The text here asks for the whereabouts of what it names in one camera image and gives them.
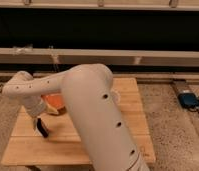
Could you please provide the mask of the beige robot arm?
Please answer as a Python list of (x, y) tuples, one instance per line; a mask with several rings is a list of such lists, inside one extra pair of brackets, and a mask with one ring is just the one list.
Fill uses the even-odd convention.
[(35, 79), (16, 73), (2, 93), (19, 98), (32, 117), (46, 108), (42, 96), (59, 93), (95, 171), (150, 171), (112, 92), (113, 74), (103, 64), (82, 64)]

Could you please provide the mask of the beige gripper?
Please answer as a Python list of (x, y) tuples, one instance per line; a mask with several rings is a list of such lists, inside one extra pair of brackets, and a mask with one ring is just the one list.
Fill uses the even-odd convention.
[[(31, 117), (37, 117), (46, 109), (46, 103), (39, 96), (27, 97), (24, 99), (24, 107)], [(33, 118), (33, 130), (37, 129), (38, 118)]]

